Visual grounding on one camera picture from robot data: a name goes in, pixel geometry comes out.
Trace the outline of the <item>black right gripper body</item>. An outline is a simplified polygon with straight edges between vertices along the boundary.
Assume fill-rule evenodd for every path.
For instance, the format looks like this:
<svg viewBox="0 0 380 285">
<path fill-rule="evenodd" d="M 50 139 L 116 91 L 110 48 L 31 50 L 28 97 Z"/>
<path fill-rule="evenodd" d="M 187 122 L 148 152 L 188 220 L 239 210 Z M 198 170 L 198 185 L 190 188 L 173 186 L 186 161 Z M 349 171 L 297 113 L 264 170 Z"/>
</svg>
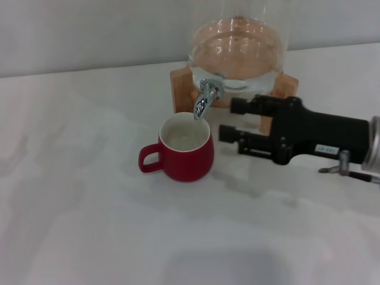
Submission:
<svg viewBox="0 0 380 285">
<path fill-rule="evenodd" d="M 258 96 L 257 101 L 264 115 L 272 117 L 274 163 L 287 165 L 301 154 L 337 160 L 343 150 L 350 152 L 353 163 L 363 163 L 370 145 L 368 121 L 313 112 L 298 97 Z"/>
</svg>

